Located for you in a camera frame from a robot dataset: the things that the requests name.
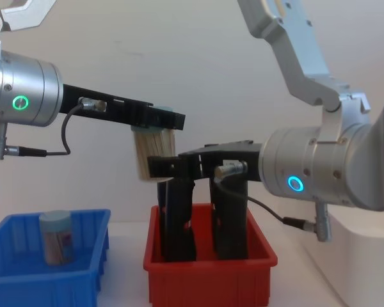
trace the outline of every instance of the black cable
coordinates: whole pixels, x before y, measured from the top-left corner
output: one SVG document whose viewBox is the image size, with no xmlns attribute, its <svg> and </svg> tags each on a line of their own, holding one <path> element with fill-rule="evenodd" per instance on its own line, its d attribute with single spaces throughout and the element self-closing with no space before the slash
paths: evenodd
<svg viewBox="0 0 384 307">
<path fill-rule="evenodd" d="M 61 125 L 61 141 L 63 142 L 63 146 L 65 149 L 65 152 L 47 152 L 47 156 L 49 155 L 69 155 L 71 154 L 71 149 L 68 146 L 67 143 L 67 137 L 66 137 L 66 129 L 67 129 L 67 124 L 68 121 L 70 120 L 71 116 L 76 114 L 79 110 L 82 110 L 84 105 L 78 104 L 77 106 L 73 107 L 70 112 L 65 116 L 63 120 L 63 124 Z"/>
<path fill-rule="evenodd" d="M 283 223 L 283 218 L 279 216 L 275 211 L 270 209 L 268 206 L 266 206 L 263 202 L 256 200 L 255 198 L 252 198 L 250 196 L 246 196 L 243 194 L 235 193 L 232 191 L 229 191 L 227 188 L 225 188 L 221 182 L 217 182 L 216 185 L 218 186 L 218 189 L 226 194 L 229 194 L 235 198 L 239 198 L 240 200 L 244 201 L 251 201 L 252 203 L 255 203 L 256 205 L 261 206 L 264 210 L 268 211 L 272 216 L 274 216 L 276 219 L 278 219 L 281 223 Z"/>
<path fill-rule="evenodd" d="M 307 221 L 306 219 L 296 219 L 293 217 L 281 217 L 275 211 L 273 211 L 267 205 L 265 205 L 263 202 L 256 200 L 255 198 L 252 198 L 250 196 L 230 191 L 226 187 L 224 187 L 221 182 L 215 182 L 215 183 L 216 183 L 216 186 L 218 187 L 218 189 L 220 191 L 222 191 L 228 195 L 231 195 L 235 198 L 239 198 L 240 200 L 251 201 L 252 203 L 255 203 L 256 205 L 259 205 L 264 210 L 269 212 L 273 217 L 275 217 L 277 220 L 279 220 L 281 223 L 283 223 L 284 225 L 295 227 L 295 228 L 305 230 L 308 232 L 315 232 L 313 222 Z"/>
</svg>

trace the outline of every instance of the red plastic bin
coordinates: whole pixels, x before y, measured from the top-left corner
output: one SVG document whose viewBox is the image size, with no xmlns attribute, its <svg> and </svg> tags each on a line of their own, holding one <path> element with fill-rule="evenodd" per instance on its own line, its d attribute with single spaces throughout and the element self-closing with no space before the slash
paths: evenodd
<svg viewBox="0 0 384 307">
<path fill-rule="evenodd" d="M 194 205 L 191 224 L 197 261 L 166 263 L 161 256 L 158 207 L 151 210 L 144 269 L 153 307 L 260 307 L 269 304 L 270 270 L 277 256 L 248 211 L 247 260 L 217 260 L 212 205 Z"/>
</svg>

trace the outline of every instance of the blue plastic bin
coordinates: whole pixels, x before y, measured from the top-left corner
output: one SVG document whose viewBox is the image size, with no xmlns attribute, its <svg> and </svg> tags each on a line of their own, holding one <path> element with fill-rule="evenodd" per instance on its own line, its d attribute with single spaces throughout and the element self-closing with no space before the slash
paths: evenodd
<svg viewBox="0 0 384 307">
<path fill-rule="evenodd" d="M 75 260 L 45 263 L 38 217 L 0 223 L 0 307 L 96 307 L 108 242 L 109 210 L 72 211 Z"/>
</svg>

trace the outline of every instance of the small jar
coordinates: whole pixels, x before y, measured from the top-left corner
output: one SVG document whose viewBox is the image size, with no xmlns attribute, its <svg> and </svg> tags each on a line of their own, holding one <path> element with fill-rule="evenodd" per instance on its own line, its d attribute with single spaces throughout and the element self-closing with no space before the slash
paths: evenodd
<svg viewBox="0 0 384 307">
<path fill-rule="evenodd" d="M 63 265 L 74 260 L 72 220 L 69 211 L 57 210 L 40 215 L 44 257 L 48 265 Z"/>
</svg>

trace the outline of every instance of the green led ring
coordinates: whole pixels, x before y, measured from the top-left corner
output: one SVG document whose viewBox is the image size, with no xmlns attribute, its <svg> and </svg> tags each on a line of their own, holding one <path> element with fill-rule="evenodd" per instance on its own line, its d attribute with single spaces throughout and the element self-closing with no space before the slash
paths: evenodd
<svg viewBox="0 0 384 307">
<path fill-rule="evenodd" d="M 26 104 L 24 104 L 24 106 L 20 107 L 20 106 L 17 106 L 16 105 L 16 102 L 18 101 L 18 99 L 22 99 L 25 101 Z M 23 95 L 20 95 L 20 96 L 17 96 L 13 99 L 13 108 L 15 110 L 18 110 L 18 111 L 23 111 L 25 109 L 28 108 L 28 104 L 29 104 L 29 101 L 28 101 L 28 98 L 26 96 L 23 96 Z"/>
</svg>

